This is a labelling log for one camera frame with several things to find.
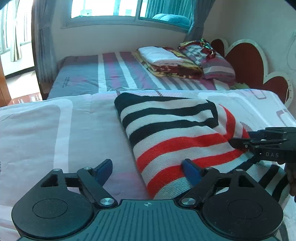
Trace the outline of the black white red striped sweater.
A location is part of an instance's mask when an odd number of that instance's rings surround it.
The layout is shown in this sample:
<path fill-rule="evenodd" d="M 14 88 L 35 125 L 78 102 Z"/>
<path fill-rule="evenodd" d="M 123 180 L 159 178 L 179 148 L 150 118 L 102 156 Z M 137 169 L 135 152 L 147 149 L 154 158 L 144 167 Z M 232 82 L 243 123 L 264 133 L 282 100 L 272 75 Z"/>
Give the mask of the black white red striped sweater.
<path fill-rule="evenodd" d="M 122 93 L 114 101 L 137 169 L 154 199 L 173 199 L 192 188 L 182 162 L 222 173 L 246 171 L 276 201 L 290 191 L 284 170 L 233 148 L 231 138 L 248 138 L 242 123 L 224 106 L 202 98 Z"/>

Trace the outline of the red heart-shaped headboard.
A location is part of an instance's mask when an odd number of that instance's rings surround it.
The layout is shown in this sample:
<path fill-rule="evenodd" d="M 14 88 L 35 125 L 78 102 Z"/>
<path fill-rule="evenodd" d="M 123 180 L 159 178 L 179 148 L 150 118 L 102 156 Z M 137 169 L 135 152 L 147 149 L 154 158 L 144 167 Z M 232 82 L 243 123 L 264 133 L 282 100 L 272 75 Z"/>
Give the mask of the red heart-shaped headboard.
<path fill-rule="evenodd" d="M 287 108 L 290 106 L 293 100 L 291 79 L 284 72 L 269 71 L 267 57 L 254 40 L 241 39 L 229 45 L 225 39 L 218 38 L 211 46 L 231 64 L 237 82 L 251 89 L 272 91 Z"/>

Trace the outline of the checkered maroon pillow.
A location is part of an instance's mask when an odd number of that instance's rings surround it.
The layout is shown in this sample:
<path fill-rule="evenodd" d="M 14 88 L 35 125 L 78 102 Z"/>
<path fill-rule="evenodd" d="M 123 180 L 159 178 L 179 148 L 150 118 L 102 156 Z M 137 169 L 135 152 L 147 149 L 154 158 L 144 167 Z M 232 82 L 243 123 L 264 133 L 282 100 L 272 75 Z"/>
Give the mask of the checkered maroon pillow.
<path fill-rule="evenodd" d="M 205 79 L 217 79 L 230 83 L 235 80 L 235 71 L 231 64 L 216 51 L 216 57 L 207 59 L 201 52 L 200 40 L 183 42 L 178 46 L 178 50 L 186 57 L 202 68 Z"/>

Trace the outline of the red yellow folded blanket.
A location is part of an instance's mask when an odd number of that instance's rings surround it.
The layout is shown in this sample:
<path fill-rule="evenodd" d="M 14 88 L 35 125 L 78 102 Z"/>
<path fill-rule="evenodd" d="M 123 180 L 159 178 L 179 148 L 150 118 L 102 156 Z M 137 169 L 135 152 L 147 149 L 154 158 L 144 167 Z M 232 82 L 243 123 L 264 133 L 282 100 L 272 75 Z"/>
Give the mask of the red yellow folded blanket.
<path fill-rule="evenodd" d="M 163 47 L 163 48 L 174 53 L 177 57 L 183 58 L 185 62 L 177 66 L 156 66 L 156 65 L 149 64 L 144 59 L 142 59 L 138 50 L 136 50 L 133 53 L 133 55 L 150 73 L 152 73 L 154 76 L 157 76 L 157 77 L 170 76 L 170 77 L 177 77 L 177 78 L 198 79 L 203 76 L 202 68 L 196 65 L 184 54 L 182 54 L 181 52 L 173 48 L 169 48 L 169 47 Z"/>

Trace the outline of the colourful item on pillow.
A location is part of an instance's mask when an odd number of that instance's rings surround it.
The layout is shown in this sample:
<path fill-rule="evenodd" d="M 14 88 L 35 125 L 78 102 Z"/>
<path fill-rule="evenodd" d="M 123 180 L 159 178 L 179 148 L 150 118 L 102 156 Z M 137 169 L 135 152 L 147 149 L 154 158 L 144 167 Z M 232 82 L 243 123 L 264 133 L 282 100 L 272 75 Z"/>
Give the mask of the colourful item on pillow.
<path fill-rule="evenodd" d="M 200 47 L 202 48 L 201 52 L 206 55 L 207 59 L 213 59 L 216 57 L 216 51 L 212 48 L 208 41 L 201 39 L 199 43 Z"/>

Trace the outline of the white folded cloth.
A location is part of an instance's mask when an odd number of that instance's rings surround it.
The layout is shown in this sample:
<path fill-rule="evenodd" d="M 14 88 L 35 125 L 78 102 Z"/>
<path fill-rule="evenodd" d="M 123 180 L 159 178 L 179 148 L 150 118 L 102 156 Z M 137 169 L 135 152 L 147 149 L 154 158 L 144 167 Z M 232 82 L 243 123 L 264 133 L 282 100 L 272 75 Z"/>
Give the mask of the white folded cloth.
<path fill-rule="evenodd" d="M 177 57 L 174 53 L 162 47 L 141 47 L 138 48 L 138 52 L 142 59 L 156 66 L 177 66 L 185 62 L 183 58 Z"/>

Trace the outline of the striped grey maroon small bed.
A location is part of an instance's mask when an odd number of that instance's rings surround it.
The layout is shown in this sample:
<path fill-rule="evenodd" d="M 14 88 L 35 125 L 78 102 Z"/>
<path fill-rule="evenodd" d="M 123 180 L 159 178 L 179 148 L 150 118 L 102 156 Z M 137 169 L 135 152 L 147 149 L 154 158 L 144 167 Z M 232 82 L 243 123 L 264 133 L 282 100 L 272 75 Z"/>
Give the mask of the striped grey maroon small bed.
<path fill-rule="evenodd" d="M 68 56 L 49 92 L 49 98 L 125 90 L 229 90 L 219 80 L 156 77 L 134 52 Z"/>

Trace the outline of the teal cushion on windowsill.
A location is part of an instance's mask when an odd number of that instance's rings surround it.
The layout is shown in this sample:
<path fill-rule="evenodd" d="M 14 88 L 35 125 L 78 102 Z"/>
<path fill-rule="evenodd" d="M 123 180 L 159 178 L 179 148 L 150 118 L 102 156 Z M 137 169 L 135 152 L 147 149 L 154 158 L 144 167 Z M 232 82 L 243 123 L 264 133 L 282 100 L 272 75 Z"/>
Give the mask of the teal cushion on windowsill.
<path fill-rule="evenodd" d="M 173 14 L 156 14 L 152 19 L 165 21 L 171 25 L 179 26 L 182 28 L 188 28 L 190 20 L 186 16 L 173 15 Z"/>

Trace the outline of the grey curtain right of window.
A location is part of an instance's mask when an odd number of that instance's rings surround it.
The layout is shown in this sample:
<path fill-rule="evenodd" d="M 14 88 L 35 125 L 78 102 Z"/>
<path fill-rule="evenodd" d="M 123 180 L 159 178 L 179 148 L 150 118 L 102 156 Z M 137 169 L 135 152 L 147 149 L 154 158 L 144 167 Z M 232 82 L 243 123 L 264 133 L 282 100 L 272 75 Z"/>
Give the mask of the grey curtain right of window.
<path fill-rule="evenodd" d="M 190 27 L 184 41 L 213 40 L 217 35 L 223 1 L 191 1 Z"/>

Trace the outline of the grey curtain of window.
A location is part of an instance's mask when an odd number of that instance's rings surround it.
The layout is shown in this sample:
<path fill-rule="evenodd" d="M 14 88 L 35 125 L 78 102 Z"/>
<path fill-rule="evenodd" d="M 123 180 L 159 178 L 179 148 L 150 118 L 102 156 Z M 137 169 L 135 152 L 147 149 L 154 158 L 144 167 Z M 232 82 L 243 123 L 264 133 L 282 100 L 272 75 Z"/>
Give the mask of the grey curtain of window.
<path fill-rule="evenodd" d="M 217 35 L 223 1 L 191 1 L 190 27 L 184 41 L 213 40 Z"/>
<path fill-rule="evenodd" d="M 56 1 L 34 1 L 35 66 L 39 84 L 52 84 L 57 76 L 57 59 L 52 37 Z"/>

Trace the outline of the white curtain in next room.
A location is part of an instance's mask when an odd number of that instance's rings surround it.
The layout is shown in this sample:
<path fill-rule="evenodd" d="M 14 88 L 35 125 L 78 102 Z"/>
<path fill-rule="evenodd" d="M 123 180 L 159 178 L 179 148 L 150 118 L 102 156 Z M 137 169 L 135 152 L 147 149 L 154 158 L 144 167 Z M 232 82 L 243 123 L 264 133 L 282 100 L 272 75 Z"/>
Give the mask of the white curtain in next room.
<path fill-rule="evenodd" d="M 15 0 L 15 11 L 13 18 L 13 40 L 11 43 L 10 53 L 11 53 L 11 61 L 16 62 L 22 58 L 22 53 L 20 50 L 20 43 L 18 41 L 18 10 L 20 5 L 20 0 Z"/>

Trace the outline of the grey curtain left of window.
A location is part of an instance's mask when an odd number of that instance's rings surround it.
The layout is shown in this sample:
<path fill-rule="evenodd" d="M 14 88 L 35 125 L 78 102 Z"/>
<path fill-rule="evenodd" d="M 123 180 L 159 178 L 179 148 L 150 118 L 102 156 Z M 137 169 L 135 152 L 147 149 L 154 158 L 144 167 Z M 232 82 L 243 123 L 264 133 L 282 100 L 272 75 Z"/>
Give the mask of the grey curtain left of window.
<path fill-rule="evenodd" d="M 56 1 L 34 1 L 35 66 L 39 84 L 52 84 L 57 76 L 57 59 L 52 37 Z"/>

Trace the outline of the window with teal frame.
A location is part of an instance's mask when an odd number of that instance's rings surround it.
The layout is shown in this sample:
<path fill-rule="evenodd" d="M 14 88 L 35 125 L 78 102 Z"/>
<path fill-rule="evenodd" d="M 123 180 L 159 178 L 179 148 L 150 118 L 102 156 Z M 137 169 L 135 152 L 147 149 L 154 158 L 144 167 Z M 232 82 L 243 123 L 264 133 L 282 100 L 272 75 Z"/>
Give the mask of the window with teal frame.
<path fill-rule="evenodd" d="M 62 27 L 91 25 L 138 25 L 184 32 L 189 29 L 155 20 L 156 14 L 173 14 L 191 20 L 191 1 L 62 1 Z"/>

